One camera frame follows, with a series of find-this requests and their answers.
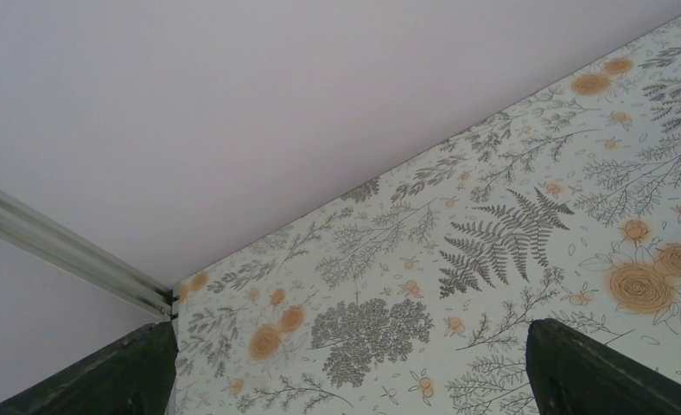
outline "botanical pattern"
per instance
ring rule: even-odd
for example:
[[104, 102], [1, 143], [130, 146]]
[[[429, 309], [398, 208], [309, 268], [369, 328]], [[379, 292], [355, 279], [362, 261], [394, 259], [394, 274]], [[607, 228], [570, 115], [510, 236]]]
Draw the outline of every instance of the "botanical pattern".
[[529, 323], [681, 384], [681, 17], [187, 278], [176, 410], [537, 413]]

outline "gray fern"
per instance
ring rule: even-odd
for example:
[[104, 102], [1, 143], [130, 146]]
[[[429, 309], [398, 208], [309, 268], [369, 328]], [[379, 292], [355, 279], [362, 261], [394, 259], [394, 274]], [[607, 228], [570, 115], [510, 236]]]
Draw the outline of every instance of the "gray fern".
[[479, 278], [491, 287], [495, 287], [491, 276], [508, 284], [511, 263], [517, 273], [528, 281], [528, 254], [541, 266], [549, 266], [546, 244], [551, 231], [554, 228], [569, 230], [559, 219], [559, 215], [574, 213], [566, 205], [548, 200], [539, 189], [534, 190], [537, 193], [536, 202], [508, 189], [516, 199], [517, 207], [474, 207], [491, 214], [496, 221], [452, 224], [465, 237], [445, 237], [445, 241], [459, 252], [440, 251], [442, 258], [452, 265], [452, 268], [440, 270], [445, 275], [445, 278], [439, 280], [442, 284], [441, 298], [456, 291], [464, 293], [468, 288], [482, 291]]

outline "curtain rail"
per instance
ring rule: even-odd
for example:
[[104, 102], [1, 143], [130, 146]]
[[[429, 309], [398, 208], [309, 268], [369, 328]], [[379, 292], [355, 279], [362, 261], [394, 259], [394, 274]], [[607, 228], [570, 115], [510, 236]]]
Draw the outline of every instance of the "curtain rail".
[[0, 239], [163, 319], [173, 291], [0, 190]]

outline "white ceiling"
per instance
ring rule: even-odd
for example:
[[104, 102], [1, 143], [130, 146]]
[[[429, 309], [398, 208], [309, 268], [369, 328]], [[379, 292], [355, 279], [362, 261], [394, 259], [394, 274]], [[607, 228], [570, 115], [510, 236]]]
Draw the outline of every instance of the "white ceiling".
[[0, 189], [170, 284], [681, 0], [0, 2]]

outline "orange rose print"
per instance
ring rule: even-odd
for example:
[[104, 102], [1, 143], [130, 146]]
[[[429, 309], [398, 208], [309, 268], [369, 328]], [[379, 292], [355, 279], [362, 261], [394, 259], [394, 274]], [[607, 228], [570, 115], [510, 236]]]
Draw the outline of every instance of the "orange rose print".
[[284, 290], [277, 288], [274, 290], [270, 297], [270, 303], [277, 307], [279, 304], [284, 303]]
[[665, 275], [681, 277], [681, 246], [669, 246], [659, 250], [659, 261], [653, 268]]
[[279, 331], [271, 324], [260, 327], [249, 341], [249, 356], [255, 361], [270, 359], [279, 349]]
[[208, 283], [208, 272], [201, 271], [190, 281], [190, 290], [198, 291]]
[[632, 240], [633, 242], [641, 242], [646, 235], [648, 235], [648, 227], [642, 220], [629, 220], [626, 225], [621, 228], [623, 231], [623, 240]]
[[628, 58], [618, 58], [605, 64], [603, 70], [610, 75], [620, 75], [633, 69], [633, 61]]
[[600, 95], [607, 91], [609, 86], [610, 80], [608, 77], [598, 73], [589, 73], [578, 76], [570, 85], [574, 93], [585, 97]]
[[623, 307], [652, 314], [673, 303], [674, 290], [652, 267], [639, 264], [616, 268], [610, 275], [610, 292]]
[[304, 321], [305, 309], [301, 305], [295, 305], [282, 314], [282, 318], [279, 320], [279, 328], [284, 333], [291, 333], [299, 329]]

